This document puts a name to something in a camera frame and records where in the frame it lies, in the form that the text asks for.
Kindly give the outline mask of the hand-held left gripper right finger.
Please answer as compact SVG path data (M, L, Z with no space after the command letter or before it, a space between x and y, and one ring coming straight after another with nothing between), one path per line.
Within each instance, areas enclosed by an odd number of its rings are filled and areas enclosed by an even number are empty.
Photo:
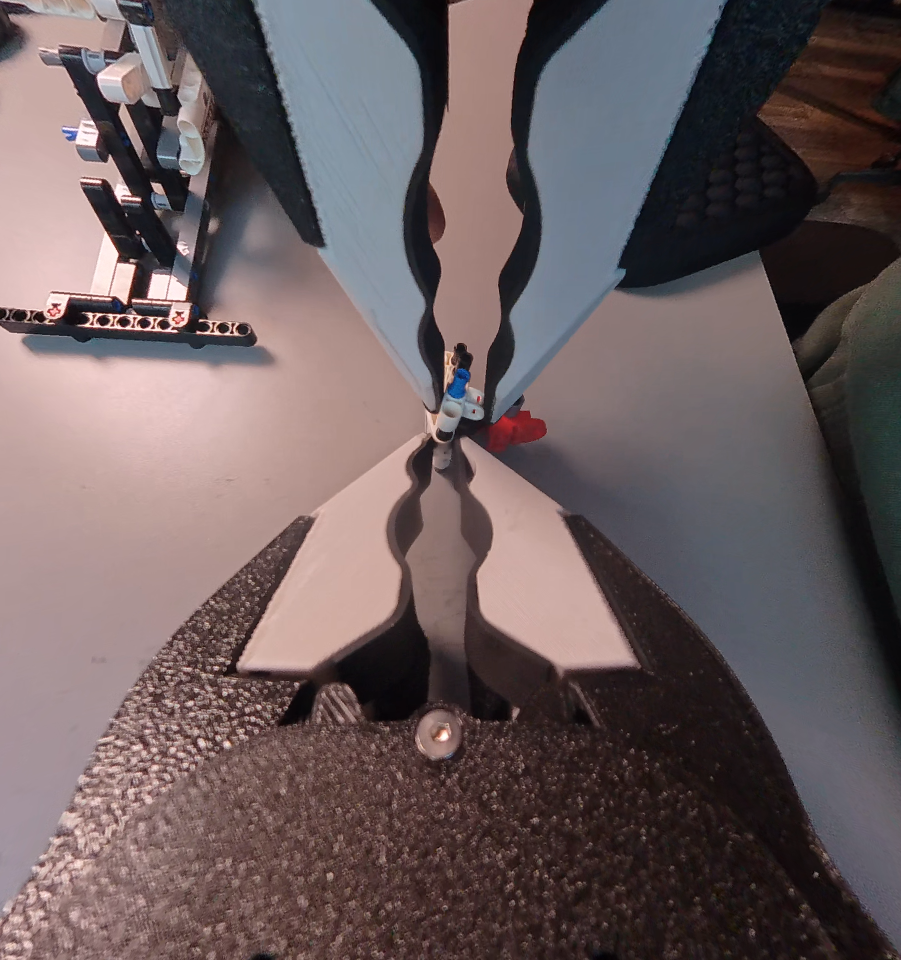
M546 683L637 669L639 659L564 509L469 438L457 444L468 574L465 652L511 706Z

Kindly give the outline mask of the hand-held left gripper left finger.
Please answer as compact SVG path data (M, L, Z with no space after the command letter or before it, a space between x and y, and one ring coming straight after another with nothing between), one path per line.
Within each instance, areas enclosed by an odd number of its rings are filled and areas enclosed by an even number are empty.
M431 657L407 553L423 528L432 457L424 435L411 438L313 512L238 673L337 680L363 704L423 702Z

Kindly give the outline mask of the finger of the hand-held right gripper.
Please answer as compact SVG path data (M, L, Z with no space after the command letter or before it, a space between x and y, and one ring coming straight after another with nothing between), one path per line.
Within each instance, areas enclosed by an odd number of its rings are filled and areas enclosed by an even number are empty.
M320 253L429 409L444 393L428 196L448 97L448 3L255 2Z
M523 222L486 398L514 401L620 282L722 1L534 2L512 105Z

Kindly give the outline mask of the red white black brick subassembly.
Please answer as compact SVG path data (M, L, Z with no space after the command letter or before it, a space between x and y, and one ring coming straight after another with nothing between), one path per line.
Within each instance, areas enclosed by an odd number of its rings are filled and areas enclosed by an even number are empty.
M423 412L424 428L435 443L432 465L438 472L444 472L451 465L452 443L459 443L464 438L474 440L490 453L501 453L510 447L540 440L547 434L545 422L533 417L529 411L521 410L520 404L513 406L492 423L484 414L480 391L468 390L462 405L462 414L453 441L438 438L438 414Z

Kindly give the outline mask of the small white blue brick piece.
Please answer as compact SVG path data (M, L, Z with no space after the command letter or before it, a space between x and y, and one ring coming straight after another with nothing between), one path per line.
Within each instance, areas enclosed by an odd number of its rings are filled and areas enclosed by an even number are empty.
M437 443L450 443L458 433L474 434L484 426L484 392L471 383L473 355L458 342L444 353L444 395L433 413L424 410L424 423Z

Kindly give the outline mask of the grey desk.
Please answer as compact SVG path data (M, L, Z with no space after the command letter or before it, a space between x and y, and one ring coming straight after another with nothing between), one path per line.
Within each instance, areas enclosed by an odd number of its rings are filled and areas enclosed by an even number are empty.
M22 16L0 62L0 306L84 291L101 230L61 136L81 110ZM207 265L258 346L0 329L0 912L97 738L224 582L406 442L421 406L238 150ZM584 515L749 691L811 820L901 952L901 705L817 421L761 259L612 293L528 391L544 440L505 462Z

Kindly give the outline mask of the black mesh office chair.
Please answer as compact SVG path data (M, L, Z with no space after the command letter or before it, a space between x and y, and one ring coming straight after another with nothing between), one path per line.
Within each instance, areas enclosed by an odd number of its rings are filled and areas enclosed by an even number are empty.
M790 234L817 199L800 157L759 118L654 212L645 206L621 256L621 289L680 280Z

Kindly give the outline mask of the partly built toy brick vehicle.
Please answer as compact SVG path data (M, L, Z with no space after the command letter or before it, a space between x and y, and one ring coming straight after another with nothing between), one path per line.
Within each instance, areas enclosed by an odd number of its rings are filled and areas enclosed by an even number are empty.
M197 301L212 232L217 106L158 2L0 2L28 14L91 20L97 47L38 50L84 108L62 133L81 160L111 162L117 181L80 187L104 232L87 292L52 291L36 309L0 306L21 335L252 347L244 321L207 318Z

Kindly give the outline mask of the person's green sweater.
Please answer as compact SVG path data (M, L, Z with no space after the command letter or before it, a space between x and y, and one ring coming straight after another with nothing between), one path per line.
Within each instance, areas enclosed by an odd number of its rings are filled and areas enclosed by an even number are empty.
M901 655L901 257L794 345L877 618Z

